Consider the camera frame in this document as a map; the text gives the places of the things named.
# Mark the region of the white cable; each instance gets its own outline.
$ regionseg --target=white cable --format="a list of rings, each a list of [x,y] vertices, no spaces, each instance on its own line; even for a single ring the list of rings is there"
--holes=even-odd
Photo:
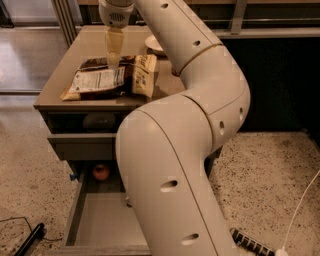
[[[312,183],[316,180],[316,178],[318,177],[319,174],[320,174],[320,170],[318,171],[318,173],[316,174],[316,176],[314,176],[314,178],[312,179],[312,181],[309,183],[309,185],[308,185],[308,187],[306,188],[306,190],[303,192],[303,195],[302,195],[302,197],[301,197],[301,199],[300,199],[300,202],[299,202],[299,204],[298,204],[298,206],[297,206],[297,208],[296,208],[296,210],[295,210],[295,212],[294,212],[294,214],[293,214],[293,216],[292,216],[291,223],[290,223],[290,225],[289,225],[289,229],[288,229],[286,238],[285,238],[285,240],[284,240],[282,250],[285,250],[285,246],[286,246],[286,243],[287,243],[287,240],[288,240],[288,236],[289,236],[289,233],[290,233],[290,229],[291,229],[291,226],[292,226],[292,224],[293,224],[293,220],[294,220],[294,218],[295,218],[296,215],[297,215],[297,212],[298,212],[298,209],[299,209],[299,207],[300,207],[300,204],[302,203],[302,200],[303,200],[304,196],[306,195],[308,189],[310,188],[310,186],[312,185]]]

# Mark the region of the wooden drawer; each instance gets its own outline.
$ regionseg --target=wooden drawer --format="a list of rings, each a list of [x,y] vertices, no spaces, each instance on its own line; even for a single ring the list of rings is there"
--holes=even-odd
[[[51,134],[48,140],[60,160],[113,160],[116,133]]]

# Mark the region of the wrapper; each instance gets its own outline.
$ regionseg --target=wrapper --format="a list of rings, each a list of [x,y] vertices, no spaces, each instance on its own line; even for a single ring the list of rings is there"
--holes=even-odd
[[[62,100],[99,100],[140,94],[152,97],[157,57],[134,55],[121,57],[117,69],[109,69],[107,58],[88,59],[76,71]]]

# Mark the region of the cabinet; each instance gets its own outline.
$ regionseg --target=cabinet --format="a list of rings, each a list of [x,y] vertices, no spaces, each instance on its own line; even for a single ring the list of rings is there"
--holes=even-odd
[[[51,255],[151,255],[127,201],[116,165],[114,142],[118,126],[131,111],[184,87],[171,74],[170,62],[161,57],[152,99],[135,95],[111,100],[62,101],[60,95],[72,82],[80,64],[87,58],[106,56],[106,29],[88,26],[80,31],[34,103],[50,131],[49,143],[59,159],[68,162],[78,180],[63,246],[50,252]],[[151,35],[147,27],[127,27],[124,34],[122,55],[149,53],[144,44]],[[112,119],[109,120],[112,125],[106,130],[88,128],[84,124],[90,115]],[[92,169],[97,163],[110,166],[111,174],[106,181],[93,178]]]

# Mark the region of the open drawer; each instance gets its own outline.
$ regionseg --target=open drawer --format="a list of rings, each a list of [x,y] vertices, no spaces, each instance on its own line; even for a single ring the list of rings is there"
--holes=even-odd
[[[97,181],[96,163],[84,164],[63,245],[49,255],[151,255],[116,164],[107,180]]]
[[[48,140],[60,160],[113,160],[116,133],[50,134]]]

